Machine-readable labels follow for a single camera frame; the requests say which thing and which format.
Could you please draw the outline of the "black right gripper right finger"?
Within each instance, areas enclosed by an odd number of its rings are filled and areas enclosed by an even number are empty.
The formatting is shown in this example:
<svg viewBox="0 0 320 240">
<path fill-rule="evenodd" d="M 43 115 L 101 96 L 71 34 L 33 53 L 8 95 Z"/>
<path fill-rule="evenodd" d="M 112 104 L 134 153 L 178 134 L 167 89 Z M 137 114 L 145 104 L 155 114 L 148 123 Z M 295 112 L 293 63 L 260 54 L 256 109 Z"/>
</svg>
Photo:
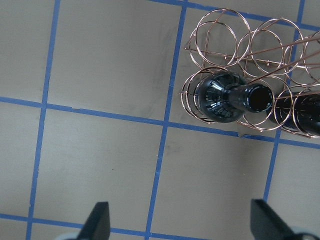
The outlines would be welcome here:
<svg viewBox="0 0 320 240">
<path fill-rule="evenodd" d="M 263 199 L 250 202 L 250 231 L 255 240 L 300 239 Z"/>
</svg>

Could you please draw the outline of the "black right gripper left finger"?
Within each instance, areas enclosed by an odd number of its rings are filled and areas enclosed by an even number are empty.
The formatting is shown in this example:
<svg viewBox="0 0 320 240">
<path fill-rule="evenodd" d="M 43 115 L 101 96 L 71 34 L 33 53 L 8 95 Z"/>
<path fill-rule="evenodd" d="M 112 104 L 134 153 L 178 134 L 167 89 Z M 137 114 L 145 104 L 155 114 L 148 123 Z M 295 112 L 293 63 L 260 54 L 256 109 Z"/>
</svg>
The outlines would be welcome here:
<svg viewBox="0 0 320 240">
<path fill-rule="evenodd" d="M 97 202 L 79 232 L 78 240 L 108 240 L 111 234 L 109 203 Z"/>
</svg>

